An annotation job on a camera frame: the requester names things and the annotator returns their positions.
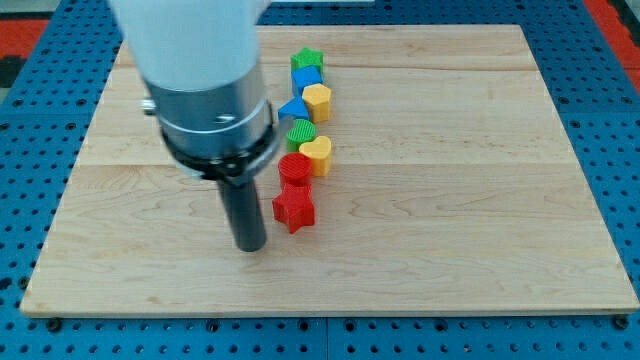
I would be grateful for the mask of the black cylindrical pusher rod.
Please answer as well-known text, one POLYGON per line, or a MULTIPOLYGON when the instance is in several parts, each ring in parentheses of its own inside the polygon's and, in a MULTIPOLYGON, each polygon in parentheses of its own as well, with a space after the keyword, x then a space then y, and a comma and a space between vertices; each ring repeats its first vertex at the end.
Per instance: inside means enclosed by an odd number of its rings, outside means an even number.
POLYGON ((240 185, 219 181, 218 188, 235 245, 244 252, 263 248, 267 235, 255 181, 240 185))

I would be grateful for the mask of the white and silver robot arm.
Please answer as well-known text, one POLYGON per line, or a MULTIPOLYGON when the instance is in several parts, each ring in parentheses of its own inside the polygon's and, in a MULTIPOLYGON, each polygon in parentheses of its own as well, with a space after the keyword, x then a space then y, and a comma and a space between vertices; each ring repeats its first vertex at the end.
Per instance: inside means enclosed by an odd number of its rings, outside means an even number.
POLYGON ((236 246, 267 240, 255 177, 278 152, 292 117, 278 119, 264 83, 257 0, 111 0, 176 163, 217 183, 236 246))

